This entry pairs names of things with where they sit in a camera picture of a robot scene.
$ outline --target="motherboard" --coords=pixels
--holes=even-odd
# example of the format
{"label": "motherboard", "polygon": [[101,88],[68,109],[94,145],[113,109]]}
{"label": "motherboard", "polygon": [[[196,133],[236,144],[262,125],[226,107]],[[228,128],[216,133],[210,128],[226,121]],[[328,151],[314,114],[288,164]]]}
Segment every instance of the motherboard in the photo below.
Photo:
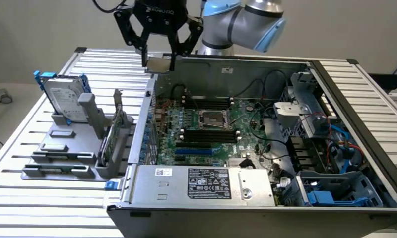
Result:
{"label": "motherboard", "polygon": [[258,161],[268,145],[253,135],[266,138],[262,115],[254,113],[261,103],[196,99],[161,100],[157,105],[157,164],[237,167],[245,159]]}

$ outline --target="slotted aluminum platform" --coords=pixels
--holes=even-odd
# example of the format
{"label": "slotted aluminum platform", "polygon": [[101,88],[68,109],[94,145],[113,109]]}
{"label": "slotted aluminum platform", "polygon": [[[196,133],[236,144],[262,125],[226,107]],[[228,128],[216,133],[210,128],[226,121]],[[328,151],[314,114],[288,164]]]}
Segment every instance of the slotted aluminum platform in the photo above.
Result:
{"label": "slotted aluminum platform", "polygon": [[[397,164],[397,115],[377,87],[346,60],[318,59],[354,110]],[[88,75],[96,101],[112,114],[113,89],[124,89],[124,110],[137,120],[150,76],[140,56],[129,51],[86,49],[74,53],[60,74]],[[104,182],[21,180],[22,166],[41,142],[52,120],[52,107],[42,96],[0,151],[0,237],[120,238],[102,209],[118,191],[105,192]],[[124,153],[125,171],[129,146]],[[384,230],[366,238],[397,238]]]}

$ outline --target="white wall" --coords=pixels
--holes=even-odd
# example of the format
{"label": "white wall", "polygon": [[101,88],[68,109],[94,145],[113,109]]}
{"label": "white wall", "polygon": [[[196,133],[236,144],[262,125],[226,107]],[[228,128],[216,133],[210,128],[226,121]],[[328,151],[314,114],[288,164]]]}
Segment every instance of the white wall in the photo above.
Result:
{"label": "white wall", "polygon": [[[118,0],[98,0],[108,8]],[[288,26],[274,56],[356,58],[366,71],[397,65],[397,0],[284,0]],[[189,0],[190,15],[200,0]],[[0,82],[33,82],[32,72],[58,71],[76,46],[126,47],[113,16],[90,0],[0,0]],[[149,51],[168,50],[152,37]],[[257,54],[237,48],[240,54]]]}

